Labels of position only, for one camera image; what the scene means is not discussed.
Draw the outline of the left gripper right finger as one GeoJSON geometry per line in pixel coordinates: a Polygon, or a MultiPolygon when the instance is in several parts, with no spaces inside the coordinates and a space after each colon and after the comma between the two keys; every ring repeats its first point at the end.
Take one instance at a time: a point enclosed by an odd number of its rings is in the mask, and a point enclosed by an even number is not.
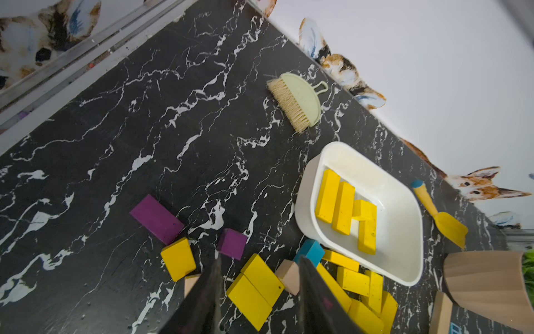
{"type": "Polygon", "coordinates": [[[312,262],[302,257],[299,324],[303,333],[363,333],[349,318],[312,262]]]}

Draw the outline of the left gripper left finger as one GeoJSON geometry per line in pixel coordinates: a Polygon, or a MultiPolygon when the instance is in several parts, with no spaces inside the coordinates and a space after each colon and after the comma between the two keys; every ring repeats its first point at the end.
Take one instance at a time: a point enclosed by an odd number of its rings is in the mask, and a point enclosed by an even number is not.
{"type": "Polygon", "coordinates": [[[159,333],[221,333],[221,259],[201,274],[159,333]]]}

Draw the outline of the white plastic tray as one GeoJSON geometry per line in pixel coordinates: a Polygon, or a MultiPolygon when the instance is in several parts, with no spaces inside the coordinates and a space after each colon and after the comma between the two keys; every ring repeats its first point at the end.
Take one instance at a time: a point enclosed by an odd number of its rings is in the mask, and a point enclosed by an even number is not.
{"type": "Polygon", "coordinates": [[[305,236],[405,286],[424,270],[424,232],[412,192],[364,155],[332,142],[307,165],[295,207],[305,236]],[[323,173],[331,169],[355,188],[350,235],[342,235],[315,215],[323,173]]]}

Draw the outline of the yellow bar block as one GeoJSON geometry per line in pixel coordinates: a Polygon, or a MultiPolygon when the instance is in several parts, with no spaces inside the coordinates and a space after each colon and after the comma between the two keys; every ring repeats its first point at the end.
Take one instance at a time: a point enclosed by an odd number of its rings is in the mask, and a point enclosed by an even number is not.
{"type": "Polygon", "coordinates": [[[354,186],[347,182],[341,182],[336,197],[332,229],[342,235],[350,235],[354,200],[354,186]]]}
{"type": "Polygon", "coordinates": [[[315,215],[327,224],[333,220],[340,180],[341,177],[331,169],[327,168],[323,173],[315,215]]]}

